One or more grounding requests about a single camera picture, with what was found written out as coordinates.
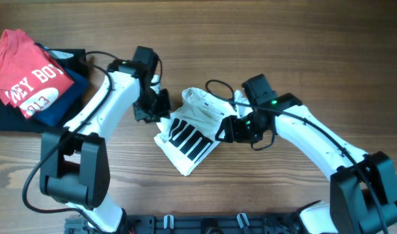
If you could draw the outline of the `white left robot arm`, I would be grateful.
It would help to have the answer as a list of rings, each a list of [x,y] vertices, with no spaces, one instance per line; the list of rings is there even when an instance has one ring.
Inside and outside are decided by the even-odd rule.
[[[114,58],[105,81],[86,107],[60,130],[42,135],[40,162],[30,177],[40,175],[40,191],[77,212],[65,233],[133,233],[125,210],[108,193],[110,169],[106,142],[128,108],[136,121],[168,118],[171,102],[160,89],[157,53],[137,47],[131,60]]]

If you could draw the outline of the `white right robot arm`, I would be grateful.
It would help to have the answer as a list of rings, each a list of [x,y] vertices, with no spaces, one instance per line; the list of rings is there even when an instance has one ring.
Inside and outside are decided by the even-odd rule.
[[[293,94],[278,96],[262,74],[241,87],[252,111],[224,118],[216,140],[254,145],[271,131],[302,151],[330,182],[329,202],[315,201],[296,212],[300,233],[388,233],[397,223],[397,175],[387,154],[351,145]]]

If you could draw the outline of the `white t-shirt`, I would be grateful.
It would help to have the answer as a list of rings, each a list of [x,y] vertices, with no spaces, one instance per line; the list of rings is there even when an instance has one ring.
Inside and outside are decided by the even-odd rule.
[[[169,118],[157,123],[161,132],[154,141],[176,169],[188,176],[219,144],[215,135],[222,120],[231,115],[242,118],[252,109],[233,107],[199,88],[185,89],[182,103]]]

